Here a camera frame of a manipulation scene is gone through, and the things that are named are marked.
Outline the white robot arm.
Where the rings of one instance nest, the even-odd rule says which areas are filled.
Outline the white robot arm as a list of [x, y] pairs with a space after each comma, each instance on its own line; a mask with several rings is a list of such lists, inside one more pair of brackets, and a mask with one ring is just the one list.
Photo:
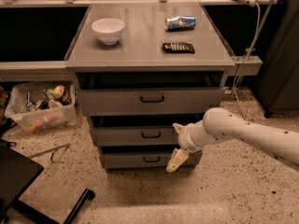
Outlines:
[[208, 109], [196, 123], [174, 123], [179, 148], [175, 148], [166, 165], [168, 173], [175, 172], [191, 154], [204, 146], [228, 140], [242, 141], [277, 161], [299, 170], [299, 133], [249, 122], [220, 107]]

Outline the white gripper wrist block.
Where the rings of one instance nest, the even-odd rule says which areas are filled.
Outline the white gripper wrist block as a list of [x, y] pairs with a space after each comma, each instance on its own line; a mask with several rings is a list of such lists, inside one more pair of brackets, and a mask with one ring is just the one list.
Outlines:
[[189, 158], [189, 153], [195, 153], [206, 145], [218, 142], [214, 135], [206, 131], [203, 121], [187, 125], [174, 123], [173, 127], [178, 133], [178, 144], [181, 148], [174, 149], [165, 168], [168, 173], [175, 172]]

